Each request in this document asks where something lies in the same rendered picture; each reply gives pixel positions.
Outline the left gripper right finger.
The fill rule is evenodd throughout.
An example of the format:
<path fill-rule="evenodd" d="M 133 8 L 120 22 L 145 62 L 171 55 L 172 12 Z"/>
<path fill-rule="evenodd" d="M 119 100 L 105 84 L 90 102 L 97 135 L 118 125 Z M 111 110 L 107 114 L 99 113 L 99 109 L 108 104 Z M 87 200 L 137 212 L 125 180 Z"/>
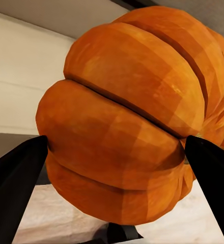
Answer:
<path fill-rule="evenodd" d="M 185 155 L 224 235 L 224 150 L 206 139 L 189 135 Z"/>

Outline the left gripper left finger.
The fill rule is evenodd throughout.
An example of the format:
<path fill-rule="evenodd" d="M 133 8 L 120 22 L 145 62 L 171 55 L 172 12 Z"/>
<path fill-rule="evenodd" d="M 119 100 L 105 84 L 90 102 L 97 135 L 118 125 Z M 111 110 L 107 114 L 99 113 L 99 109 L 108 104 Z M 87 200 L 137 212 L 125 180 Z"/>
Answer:
<path fill-rule="evenodd" d="M 47 155 L 42 135 L 0 158 L 0 244 L 12 244 Z"/>

